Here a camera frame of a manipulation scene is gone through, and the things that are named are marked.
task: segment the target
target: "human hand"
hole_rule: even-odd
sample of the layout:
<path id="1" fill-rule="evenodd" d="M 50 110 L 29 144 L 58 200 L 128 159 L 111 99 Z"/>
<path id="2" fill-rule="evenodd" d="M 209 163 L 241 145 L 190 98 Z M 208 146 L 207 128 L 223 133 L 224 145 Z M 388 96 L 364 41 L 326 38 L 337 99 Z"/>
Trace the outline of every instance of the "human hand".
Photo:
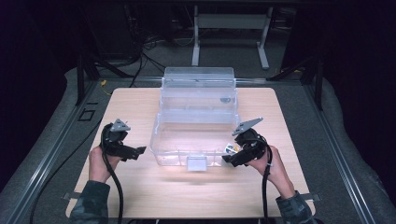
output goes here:
<path id="1" fill-rule="evenodd" d="M 106 183 L 110 178 L 110 173 L 107 170 L 105 162 L 102 157 L 102 149 L 100 147 L 94 147 L 90 151 L 90 171 L 89 171 L 89 179 Z M 116 169 L 117 164 L 120 162 L 120 157 L 109 156 L 107 155 L 108 162 L 113 168 Z"/>
<path id="2" fill-rule="evenodd" d="M 289 179 L 283 161 L 280 158 L 278 149 L 273 146 L 269 147 L 271 148 L 271 151 L 273 153 L 273 158 L 272 166 L 270 168 L 270 174 L 268 175 L 268 180 L 275 185 L 282 199 L 288 199 L 295 194 L 294 186 Z M 247 162 L 247 165 L 255 168 L 261 175 L 263 175 L 267 163 L 268 150 L 265 150 L 264 155 L 260 159 L 249 161 Z"/>

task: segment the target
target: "clear plastic container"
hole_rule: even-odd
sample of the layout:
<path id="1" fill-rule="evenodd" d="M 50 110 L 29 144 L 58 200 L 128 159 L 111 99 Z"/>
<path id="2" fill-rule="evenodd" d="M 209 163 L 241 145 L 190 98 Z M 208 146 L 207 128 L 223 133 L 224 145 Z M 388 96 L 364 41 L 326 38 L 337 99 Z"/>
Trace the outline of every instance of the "clear plastic container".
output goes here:
<path id="1" fill-rule="evenodd" d="M 232 68 L 165 69 L 150 149 L 160 165 L 221 166 L 239 124 Z"/>

